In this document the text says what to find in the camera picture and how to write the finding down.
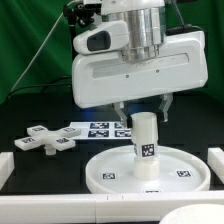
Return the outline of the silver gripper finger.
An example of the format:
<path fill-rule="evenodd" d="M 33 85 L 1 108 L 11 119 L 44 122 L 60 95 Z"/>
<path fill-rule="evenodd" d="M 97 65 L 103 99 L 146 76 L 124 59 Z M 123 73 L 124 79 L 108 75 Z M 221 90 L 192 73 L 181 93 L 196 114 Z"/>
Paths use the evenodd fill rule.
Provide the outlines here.
<path fill-rule="evenodd" d="M 161 96 L 161 103 L 159 105 L 159 119 L 161 122 L 168 121 L 168 110 L 173 101 L 173 94 L 167 93 Z"/>
<path fill-rule="evenodd" d="M 123 112 L 124 103 L 123 102 L 114 103 L 113 108 L 114 108 L 115 112 L 118 114 L 118 116 L 120 117 L 121 125 L 124 128 L 131 128 L 132 127 L 132 118 L 130 115 L 126 115 Z"/>

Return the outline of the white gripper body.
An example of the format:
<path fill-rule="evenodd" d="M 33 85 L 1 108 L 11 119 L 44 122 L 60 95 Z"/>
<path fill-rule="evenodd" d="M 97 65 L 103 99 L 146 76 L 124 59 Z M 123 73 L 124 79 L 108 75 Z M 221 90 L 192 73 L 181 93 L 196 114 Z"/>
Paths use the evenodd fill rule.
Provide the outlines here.
<path fill-rule="evenodd" d="M 72 65 L 75 103 L 89 108 L 205 85 L 208 79 L 201 31 L 171 35 L 155 58 L 125 62 L 119 51 L 79 55 Z"/>

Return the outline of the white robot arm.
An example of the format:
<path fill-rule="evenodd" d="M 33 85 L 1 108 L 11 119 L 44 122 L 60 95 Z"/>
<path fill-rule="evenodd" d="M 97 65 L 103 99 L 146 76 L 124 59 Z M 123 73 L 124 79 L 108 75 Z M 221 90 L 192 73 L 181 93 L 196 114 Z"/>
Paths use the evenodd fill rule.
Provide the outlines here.
<path fill-rule="evenodd" d="M 160 109 L 166 111 L 174 92 L 206 83 L 204 32 L 183 26 L 167 34 L 165 0 L 83 0 L 83 5 L 102 22 L 73 40 L 79 107 L 112 104 L 128 127 L 125 101 L 161 95 Z"/>

